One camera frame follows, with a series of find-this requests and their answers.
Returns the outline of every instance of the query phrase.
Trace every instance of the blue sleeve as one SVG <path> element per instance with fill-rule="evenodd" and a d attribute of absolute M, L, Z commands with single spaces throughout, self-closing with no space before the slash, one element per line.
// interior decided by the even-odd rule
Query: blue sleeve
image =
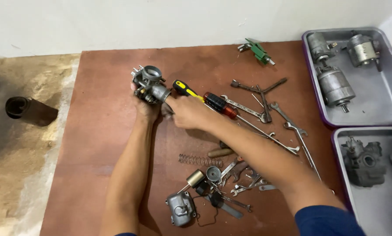
<path fill-rule="evenodd" d="M 309 206 L 295 214 L 301 236 L 365 236 L 350 212 L 333 206 Z"/>
<path fill-rule="evenodd" d="M 116 234 L 115 236 L 136 236 L 136 234 L 134 234 L 134 233 L 119 233 L 119 234 Z"/>

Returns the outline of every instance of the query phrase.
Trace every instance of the person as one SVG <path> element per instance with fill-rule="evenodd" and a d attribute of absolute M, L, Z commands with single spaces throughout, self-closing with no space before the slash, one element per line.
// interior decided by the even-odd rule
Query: person
<path fill-rule="evenodd" d="M 139 235 L 138 209 L 148 175 L 151 133 L 159 105 L 149 105 L 131 93 L 136 121 L 107 188 L 100 236 Z M 168 96 L 175 125 L 206 131 L 244 157 L 283 194 L 301 236 L 365 235 L 353 214 L 316 174 L 273 142 L 231 122 L 195 97 Z"/>

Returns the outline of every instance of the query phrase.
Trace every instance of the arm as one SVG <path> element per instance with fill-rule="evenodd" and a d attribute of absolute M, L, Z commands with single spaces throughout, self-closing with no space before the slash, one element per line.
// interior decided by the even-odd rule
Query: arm
<path fill-rule="evenodd" d="M 130 99 L 137 110 L 135 125 L 110 177 L 100 236 L 139 234 L 138 210 L 148 178 L 152 126 L 159 106 L 145 104 L 133 94 Z"/>
<path fill-rule="evenodd" d="M 293 215 L 307 206 L 344 205 L 299 159 L 282 147 L 237 126 L 193 97 L 167 98 L 181 128 L 197 128 L 213 134 L 244 157 L 262 177 L 283 193 Z"/>

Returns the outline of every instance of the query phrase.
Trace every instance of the green metal part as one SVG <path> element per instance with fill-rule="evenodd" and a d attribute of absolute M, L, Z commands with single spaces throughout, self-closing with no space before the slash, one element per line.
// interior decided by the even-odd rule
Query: green metal part
<path fill-rule="evenodd" d="M 254 43 L 253 41 L 249 40 L 249 39 L 245 39 L 247 40 L 251 45 L 251 51 L 254 52 L 255 57 L 261 61 L 263 64 L 267 64 L 269 62 L 271 62 L 271 64 L 274 65 L 274 62 L 271 59 L 271 57 L 267 54 L 267 52 L 262 48 L 262 46 L 260 45 L 260 43 L 256 42 Z"/>

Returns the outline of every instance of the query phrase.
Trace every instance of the yellow screwdriver handle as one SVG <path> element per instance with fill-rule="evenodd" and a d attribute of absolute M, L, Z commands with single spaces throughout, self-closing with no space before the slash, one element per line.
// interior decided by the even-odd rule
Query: yellow screwdriver handle
<path fill-rule="evenodd" d="M 183 96 L 193 96 L 193 97 L 197 97 L 198 99 L 200 99 L 200 101 L 205 102 L 203 97 L 199 96 L 197 93 L 195 93 L 193 91 L 193 89 L 191 89 L 190 87 L 188 87 L 188 85 L 186 83 L 184 83 L 181 80 L 174 80 L 172 87 L 180 94 Z"/>

